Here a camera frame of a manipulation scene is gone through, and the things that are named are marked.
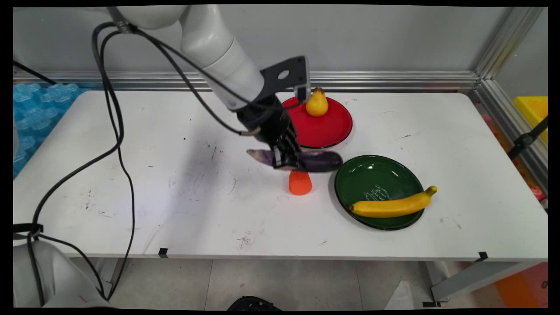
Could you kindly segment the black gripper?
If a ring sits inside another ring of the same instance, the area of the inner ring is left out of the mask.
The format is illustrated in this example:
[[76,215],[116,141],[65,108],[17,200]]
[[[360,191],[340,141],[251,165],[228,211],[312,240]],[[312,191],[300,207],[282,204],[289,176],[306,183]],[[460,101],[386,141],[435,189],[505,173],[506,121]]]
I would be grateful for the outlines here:
[[249,131],[260,128],[254,137],[271,149],[274,169],[301,170],[302,151],[297,140],[297,131],[282,102],[278,97],[270,96],[259,101],[257,105],[271,108],[247,105],[236,112],[239,122]]

